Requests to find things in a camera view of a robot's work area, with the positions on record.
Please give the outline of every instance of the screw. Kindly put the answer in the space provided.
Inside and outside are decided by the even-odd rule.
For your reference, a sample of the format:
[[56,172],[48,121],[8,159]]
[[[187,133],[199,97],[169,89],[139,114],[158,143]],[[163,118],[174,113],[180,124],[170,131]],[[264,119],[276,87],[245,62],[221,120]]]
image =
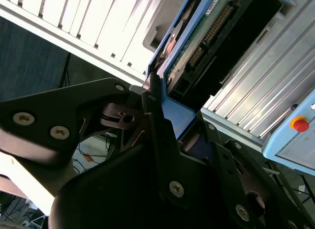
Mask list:
[[235,206],[235,209],[238,216],[240,216],[241,219],[243,219],[245,222],[250,221],[250,215],[248,214],[247,210],[243,206],[238,204]]
[[20,112],[13,116],[13,121],[19,125],[28,126],[35,121],[35,118],[29,113]]
[[291,228],[297,229],[296,224],[295,224],[294,222],[292,222],[291,220],[288,220],[287,223],[289,223],[289,225],[291,226]]
[[50,135],[58,140],[65,140],[70,136],[70,132],[66,127],[55,126],[50,129]]
[[172,81],[172,78],[167,79],[167,83],[166,84],[170,84]]
[[298,107],[298,104],[294,104],[294,105],[291,106],[291,110],[293,111],[293,110],[295,110],[297,107]]
[[169,189],[178,198],[181,198],[184,196],[184,188],[183,186],[177,182],[177,181],[171,181],[169,183]]
[[242,148],[241,145],[238,144],[237,142],[235,142],[234,145],[235,145],[235,147],[238,148],[238,149],[241,149],[241,148]]
[[125,88],[119,84],[116,84],[115,87],[118,89],[118,90],[124,90]]
[[212,124],[208,124],[208,127],[211,129],[211,130],[215,130],[216,128],[214,127],[214,125],[212,125]]
[[150,98],[151,100],[156,100],[156,98],[155,98],[154,96],[152,96],[152,95],[149,95],[149,98]]

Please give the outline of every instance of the red emergency stop button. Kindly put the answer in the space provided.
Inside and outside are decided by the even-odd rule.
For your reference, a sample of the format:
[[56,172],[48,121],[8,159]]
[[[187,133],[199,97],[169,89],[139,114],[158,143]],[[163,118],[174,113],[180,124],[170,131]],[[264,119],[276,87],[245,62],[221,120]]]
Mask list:
[[310,125],[305,117],[299,116],[291,121],[290,127],[295,129],[297,132],[305,132],[310,127]]

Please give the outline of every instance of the wire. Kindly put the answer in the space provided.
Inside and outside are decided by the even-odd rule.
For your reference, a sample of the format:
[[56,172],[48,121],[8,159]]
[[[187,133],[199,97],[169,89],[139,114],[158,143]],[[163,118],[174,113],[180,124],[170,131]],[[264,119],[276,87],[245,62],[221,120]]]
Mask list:
[[305,203],[306,201],[308,201],[311,198],[311,196],[308,196],[305,200],[302,201],[302,203]]
[[85,170],[83,170],[81,173],[84,173],[84,172],[86,172],[87,170],[90,170],[90,169],[85,169]]
[[71,53],[68,53],[67,58],[65,59],[65,63],[64,63],[64,67],[63,67],[63,74],[61,76],[59,88],[63,87],[63,85],[65,83],[65,74],[68,70],[70,58],[71,58]]
[[70,79],[69,79],[69,70],[67,69],[67,77],[68,77],[68,86],[70,86]]
[[14,221],[13,219],[12,219],[12,216],[7,216],[5,213],[3,214],[5,217],[10,217],[10,218],[8,218],[8,220],[11,220],[11,221]]
[[73,166],[73,168],[74,168],[74,169],[76,169],[76,170],[77,170],[77,172],[80,174],[80,171],[79,171],[79,170],[78,170],[75,166]]
[[92,156],[93,157],[106,157],[106,156],[104,156],[104,155],[88,155],[88,154],[86,154],[86,153],[84,153],[83,151],[81,151],[81,150],[79,150],[79,152],[80,152],[80,154],[82,154],[83,156],[85,156],[85,157],[87,157],[88,159],[90,159],[92,162],[94,162],[94,163],[96,163],[96,164],[101,164],[101,163],[98,163],[98,162],[96,162],[94,159],[92,159]]
[[108,136],[106,136],[106,144],[105,144],[105,146],[106,146],[106,149],[108,151],[108,148],[110,146],[110,139],[108,138]]
[[19,212],[22,208],[24,208],[25,205],[23,205],[22,207],[19,207],[18,209],[16,209],[13,213]]
[[112,142],[109,143],[109,146],[107,148],[107,152],[109,151],[109,148],[112,146]]
[[292,190],[293,190],[293,191],[296,191],[296,192],[299,192],[299,193],[301,193],[301,194],[307,195],[307,196],[310,195],[309,193],[304,192],[304,191],[300,191],[300,190],[298,190],[298,189],[296,189],[296,188],[292,188]]
[[73,161],[75,161],[75,162],[78,162],[78,163],[79,163],[79,164],[83,167],[83,169],[84,169],[84,170],[86,170],[86,168],[85,168],[85,167],[84,167],[84,166],[80,163],[80,161],[79,161],[79,160],[74,159],[74,158],[73,158],[72,160],[73,160]]
[[8,217],[10,217],[10,215],[13,213],[14,210],[16,210],[16,207],[18,206],[18,204],[20,203],[22,198],[19,198],[18,202],[16,203],[16,205],[13,207],[11,213],[9,213],[6,218],[4,220],[6,220]]
[[96,164],[100,164],[100,163],[94,161],[94,160],[93,160],[92,158],[90,158],[90,157],[106,157],[106,156],[107,156],[107,155],[91,155],[91,154],[86,154],[86,153],[84,153],[84,152],[81,150],[80,144],[78,145],[77,150],[80,152],[80,154],[82,154],[83,156],[87,157],[88,159],[90,159],[92,162],[94,162],[94,163],[96,163]]
[[0,210],[0,214],[4,214],[15,199],[17,199],[16,196],[13,196],[13,198],[9,198],[8,201],[3,204],[3,207]]
[[313,203],[315,204],[315,196],[314,196],[314,194],[313,194],[313,191],[312,191],[312,189],[311,189],[309,183],[307,182],[306,178],[305,178],[303,175],[300,175],[300,176],[301,176],[301,178],[302,178],[302,180],[303,180],[303,182],[304,182],[304,185],[305,185],[306,189],[307,189],[308,192],[310,193],[310,197],[311,197]]
[[[271,166],[271,164],[270,164],[268,161],[266,162],[266,165],[268,166],[268,168],[273,169],[272,166]],[[276,184],[279,186],[279,188],[280,188],[283,192],[285,192],[285,191],[284,191],[284,188],[283,188],[283,185],[280,183],[280,181],[279,181],[279,179],[278,179],[278,176],[273,174],[272,177],[273,177],[273,179],[275,180]]]

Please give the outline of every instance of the ribbed aluminum surface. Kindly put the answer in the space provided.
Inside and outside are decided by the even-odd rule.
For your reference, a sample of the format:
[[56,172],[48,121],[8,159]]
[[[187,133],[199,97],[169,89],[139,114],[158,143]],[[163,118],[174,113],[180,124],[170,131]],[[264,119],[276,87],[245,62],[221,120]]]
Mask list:
[[262,139],[315,87],[315,0],[294,0],[282,12],[205,105]]
[[[29,24],[35,26],[35,34],[68,51],[56,39],[75,45],[97,58],[94,65],[115,76],[120,74],[102,65],[119,68],[131,77],[122,79],[140,85],[154,54],[144,47],[143,40],[148,29],[155,26],[154,19],[166,1],[172,7],[170,17],[176,15],[183,0],[0,0],[0,16],[28,30]],[[54,39],[45,35],[46,30]],[[76,55],[87,60],[81,52]]]

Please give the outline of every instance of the blue frame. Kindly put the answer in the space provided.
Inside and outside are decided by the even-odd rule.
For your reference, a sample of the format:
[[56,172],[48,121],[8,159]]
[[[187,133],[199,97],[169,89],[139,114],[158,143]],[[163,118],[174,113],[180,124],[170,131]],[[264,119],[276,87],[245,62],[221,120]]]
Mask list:
[[291,120],[298,116],[306,117],[309,122],[315,117],[315,110],[311,110],[311,104],[315,103],[315,90],[313,90],[306,99],[286,118],[280,127],[272,134],[263,155],[270,160],[286,165],[292,169],[297,169],[311,175],[315,175],[315,170],[306,166],[297,164],[293,161],[277,156],[278,152],[297,134],[297,131],[290,128]]
[[[157,58],[160,50],[162,50],[163,45],[166,43],[168,37],[170,36],[170,32],[172,28],[174,28],[175,24],[180,18],[181,13],[183,12],[186,4],[189,0],[185,0],[182,8],[180,9],[179,13],[177,14],[176,18],[174,19],[171,27],[167,31],[166,35],[164,36],[163,40],[161,41],[159,47],[157,48],[153,59],[151,60],[148,71],[146,74],[146,77],[148,77],[148,74],[151,70],[151,64],[155,61]],[[166,87],[166,81],[167,81],[167,71],[171,67],[171,65],[174,63],[176,57],[180,53],[181,49],[187,42],[188,38],[192,34],[195,27],[198,25],[199,21],[201,20],[202,16],[205,14],[206,10],[209,8],[212,0],[202,0],[197,7],[196,11],[194,12],[193,16],[191,17],[191,20],[188,22],[186,28],[184,29],[181,37],[179,38],[178,42],[174,46],[171,54],[168,56],[168,58],[165,60],[163,65],[159,68],[157,74],[160,76],[162,80],[162,108],[163,113],[166,119],[169,119],[173,124],[173,129],[175,132],[176,138],[179,138],[180,135],[185,131],[185,129],[188,127],[188,125],[192,122],[192,120],[195,117],[195,112],[191,110],[190,108],[180,104],[179,102],[171,99],[167,96],[167,87]]]

